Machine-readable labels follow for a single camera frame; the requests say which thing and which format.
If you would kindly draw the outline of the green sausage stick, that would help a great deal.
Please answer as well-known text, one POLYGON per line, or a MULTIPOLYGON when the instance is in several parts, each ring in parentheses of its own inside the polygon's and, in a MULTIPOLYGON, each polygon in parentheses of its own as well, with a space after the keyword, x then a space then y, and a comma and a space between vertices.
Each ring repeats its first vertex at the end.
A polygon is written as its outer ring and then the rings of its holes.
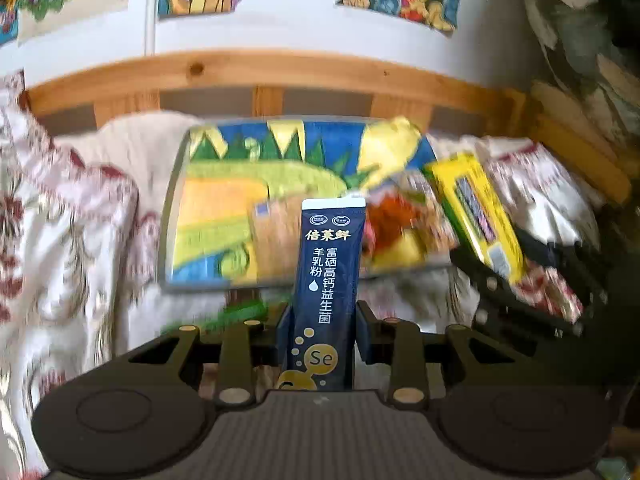
POLYGON ((273 304, 267 304, 262 300, 250 300, 232 306, 215 304, 201 308, 196 312, 179 316, 175 321, 164 324, 160 328, 160 334, 167 334, 178 330, 181 326, 192 325, 202 333, 219 333, 228 326, 256 320, 265 321, 273 304))

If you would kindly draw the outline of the blue milk powder sachet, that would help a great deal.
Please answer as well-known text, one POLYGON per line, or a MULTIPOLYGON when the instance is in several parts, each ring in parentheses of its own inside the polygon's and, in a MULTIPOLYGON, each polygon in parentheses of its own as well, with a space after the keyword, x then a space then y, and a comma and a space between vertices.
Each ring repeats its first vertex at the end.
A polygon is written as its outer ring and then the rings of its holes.
POLYGON ((303 201, 288 351, 278 389, 352 388, 352 318, 365 223, 361 195, 303 201))

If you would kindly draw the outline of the orange red snack packet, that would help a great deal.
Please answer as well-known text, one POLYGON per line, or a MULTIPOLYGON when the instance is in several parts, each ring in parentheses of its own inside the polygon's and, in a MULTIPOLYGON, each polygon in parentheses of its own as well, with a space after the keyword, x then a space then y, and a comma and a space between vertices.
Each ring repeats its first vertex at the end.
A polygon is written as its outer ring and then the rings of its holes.
POLYGON ((434 226, 437 226, 437 214, 433 203, 410 200, 401 192, 385 193, 377 202, 367 201, 363 255, 368 258, 382 255, 391 250, 405 232, 418 240, 420 252, 432 252, 434 226))

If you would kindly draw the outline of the mixed nuts snack bag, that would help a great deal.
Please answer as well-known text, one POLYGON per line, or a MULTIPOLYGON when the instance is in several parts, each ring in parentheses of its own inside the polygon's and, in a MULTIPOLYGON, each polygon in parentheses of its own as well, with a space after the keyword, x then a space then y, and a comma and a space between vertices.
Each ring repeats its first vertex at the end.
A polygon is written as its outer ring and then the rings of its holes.
POLYGON ((421 171, 415 169, 403 171, 398 178, 397 186, 402 198, 410 206, 416 222, 424 226, 442 224, 442 207, 430 182, 421 171))

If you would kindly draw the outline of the yellow biscuit bar pack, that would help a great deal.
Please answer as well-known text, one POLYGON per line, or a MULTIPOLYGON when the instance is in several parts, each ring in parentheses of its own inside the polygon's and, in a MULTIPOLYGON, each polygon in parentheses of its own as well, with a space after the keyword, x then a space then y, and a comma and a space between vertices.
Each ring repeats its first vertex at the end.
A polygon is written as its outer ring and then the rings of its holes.
POLYGON ((459 153, 430 162, 423 172, 460 243, 509 283, 521 281, 525 260, 520 243, 477 157, 459 153))

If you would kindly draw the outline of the rice cracker snack pack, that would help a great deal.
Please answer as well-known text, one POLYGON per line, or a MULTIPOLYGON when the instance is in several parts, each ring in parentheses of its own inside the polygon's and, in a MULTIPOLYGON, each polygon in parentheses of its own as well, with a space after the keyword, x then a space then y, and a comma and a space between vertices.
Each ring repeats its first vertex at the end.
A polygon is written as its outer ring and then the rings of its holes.
POLYGON ((256 204, 250 212, 250 232, 260 282, 295 278, 302 218, 303 194, 292 194, 256 204))

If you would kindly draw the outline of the dinosaur drawing tray liner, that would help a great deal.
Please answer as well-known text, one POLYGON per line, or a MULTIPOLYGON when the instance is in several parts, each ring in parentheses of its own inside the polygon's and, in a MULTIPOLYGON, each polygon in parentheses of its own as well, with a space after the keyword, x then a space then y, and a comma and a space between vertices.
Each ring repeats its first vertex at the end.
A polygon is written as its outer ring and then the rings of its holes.
MULTIPOLYGON (((201 125, 184 136, 163 213, 158 273, 176 289, 232 289, 260 282, 250 232, 253 207, 275 198, 399 192, 405 170, 436 159, 426 135, 405 117, 363 120, 268 119, 201 125)), ((430 252, 406 233, 364 260, 362 275, 425 266, 430 252)))

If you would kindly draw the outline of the wooden bed headboard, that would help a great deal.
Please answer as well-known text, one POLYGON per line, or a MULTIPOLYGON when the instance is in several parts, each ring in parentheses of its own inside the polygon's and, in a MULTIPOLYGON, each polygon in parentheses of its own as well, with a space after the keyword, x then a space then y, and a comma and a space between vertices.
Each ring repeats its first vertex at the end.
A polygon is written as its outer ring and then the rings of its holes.
POLYGON ((133 58, 37 84, 24 100, 38 117, 89 105, 97 126, 135 112, 160 110, 166 91, 245 87, 255 117, 282 113, 288 89, 370 96, 373 118, 405 116, 428 127, 436 108, 476 115, 490 136, 544 144, 608 200, 623 204, 632 183, 618 162, 547 115, 533 98, 374 58, 274 49, 214 49, 133 58))

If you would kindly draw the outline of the cream pillow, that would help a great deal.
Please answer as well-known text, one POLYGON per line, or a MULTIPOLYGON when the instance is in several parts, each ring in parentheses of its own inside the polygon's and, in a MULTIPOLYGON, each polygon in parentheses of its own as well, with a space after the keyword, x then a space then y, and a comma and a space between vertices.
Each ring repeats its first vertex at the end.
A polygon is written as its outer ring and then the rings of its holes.
POLYGON ((128 174, 139 190, 140 212, 159 214, 180 144, 202 122, 177 112, 131 114, 95 132, 58 136, 55 143, 75 150, 87 165, 110 165, 128 174))

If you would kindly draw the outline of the floral hanging clothes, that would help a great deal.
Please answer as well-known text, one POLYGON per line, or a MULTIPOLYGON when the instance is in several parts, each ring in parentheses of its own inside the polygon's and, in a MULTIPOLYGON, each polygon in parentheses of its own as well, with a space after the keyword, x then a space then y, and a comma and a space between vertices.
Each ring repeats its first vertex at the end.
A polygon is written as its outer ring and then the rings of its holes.
POLYGON ((639 175, 639 0, 524 0, 552 79, 533 96, 558 122, 639 175))

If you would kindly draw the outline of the cartoon girl poster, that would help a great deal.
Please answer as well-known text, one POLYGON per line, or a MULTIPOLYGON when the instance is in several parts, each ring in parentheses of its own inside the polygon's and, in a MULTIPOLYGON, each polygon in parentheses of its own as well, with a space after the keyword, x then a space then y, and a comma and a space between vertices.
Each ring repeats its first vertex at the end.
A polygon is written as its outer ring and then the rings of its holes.
POLYGON ((0 0, 0 44, 15 40, 17 32, 17 0, 0 0))

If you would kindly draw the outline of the white wall pipe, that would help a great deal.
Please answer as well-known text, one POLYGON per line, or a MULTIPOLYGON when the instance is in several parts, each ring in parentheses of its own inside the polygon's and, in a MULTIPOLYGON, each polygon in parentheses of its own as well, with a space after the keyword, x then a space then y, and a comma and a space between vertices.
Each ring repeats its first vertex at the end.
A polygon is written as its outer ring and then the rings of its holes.
POLYGON ((143 54, 155 52, 156 0, 145 0, 144 7, 144 44, 143 54))

